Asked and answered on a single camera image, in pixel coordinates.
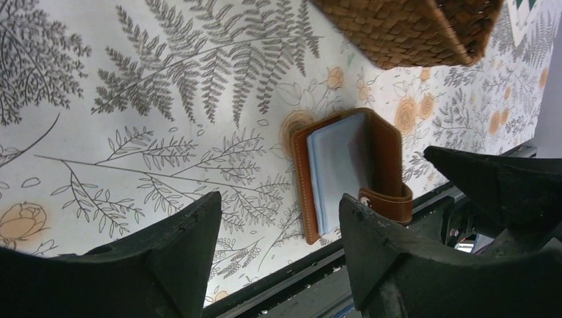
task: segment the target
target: tablecloth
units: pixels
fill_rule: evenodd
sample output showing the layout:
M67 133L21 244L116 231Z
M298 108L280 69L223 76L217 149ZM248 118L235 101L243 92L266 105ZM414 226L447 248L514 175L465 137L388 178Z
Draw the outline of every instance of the tablecloth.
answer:
M383 72L307 1L0 1L0 239L81 254L217 190L209 305L339 238L303 238L299 127L373 108L416 197L446 181L426 146L530 139L561 7L543 1L514 46L504 6L471 68Z

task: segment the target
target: botanical pattern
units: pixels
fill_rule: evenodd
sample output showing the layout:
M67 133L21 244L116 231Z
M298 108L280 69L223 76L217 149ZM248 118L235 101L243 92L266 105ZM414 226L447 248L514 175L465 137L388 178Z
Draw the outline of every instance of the botanical pattern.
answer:
M0 0L3 246L81 254L219 191L209 305L341 236L303 238L298 129L374 109L416 197L447 181L430 144L499 154L533 136L556 0L517 46L505 7L470 68L385 72L308 3Z

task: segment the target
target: table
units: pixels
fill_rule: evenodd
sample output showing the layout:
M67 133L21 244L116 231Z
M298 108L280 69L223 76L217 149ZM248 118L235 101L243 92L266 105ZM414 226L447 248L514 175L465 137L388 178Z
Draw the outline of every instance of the table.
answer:
M3 246L81 254L217 190L209 305L339 238L303 238L291 131L373 108L419 197L446 182L426 146L499 154L533 136L561 9L543 1L515 47L504 6L471 68L383 72L307 1L3 1Z

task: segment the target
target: brown leather wallet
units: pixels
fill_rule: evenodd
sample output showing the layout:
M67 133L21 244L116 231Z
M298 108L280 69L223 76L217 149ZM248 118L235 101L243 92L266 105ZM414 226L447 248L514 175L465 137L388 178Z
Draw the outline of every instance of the brown leather wallet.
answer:
M412 191L402 182L402 138L400 132L372 109L343 111L304 127L292 136L292 152L298 180L299 198L306 242L313 244L320 235L312 194L310 165L306 138L317 129L356 113L365 113L369 120L368 151L374 160L372 189L361 188L358 199L378 214L406 225L412 220Z

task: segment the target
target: woven basket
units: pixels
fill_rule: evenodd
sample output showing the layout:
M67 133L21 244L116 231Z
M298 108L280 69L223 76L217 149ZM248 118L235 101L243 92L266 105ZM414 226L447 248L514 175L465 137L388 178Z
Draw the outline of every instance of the woven basket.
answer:
M377 66L466 65L483 56L503 0L312 0Z

